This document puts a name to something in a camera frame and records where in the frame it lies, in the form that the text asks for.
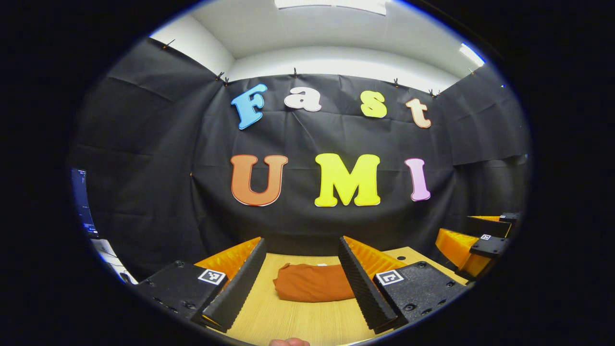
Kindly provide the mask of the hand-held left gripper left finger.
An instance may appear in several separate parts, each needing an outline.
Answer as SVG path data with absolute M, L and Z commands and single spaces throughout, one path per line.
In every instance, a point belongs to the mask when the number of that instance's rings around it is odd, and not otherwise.
M 266 257 L 257 237 L 191 264 L 176 260 L 134 285 L 145 300 L 178 318 L 222 333 L 239 315 Z

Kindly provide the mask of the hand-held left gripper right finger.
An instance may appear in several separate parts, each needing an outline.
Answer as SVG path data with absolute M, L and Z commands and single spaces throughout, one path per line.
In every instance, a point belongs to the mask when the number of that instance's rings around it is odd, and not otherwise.
M 347 236 L 339 239 L 338 258 L 376 334 L 417 324 L 469 289 L 426 261 L 405 264 Z

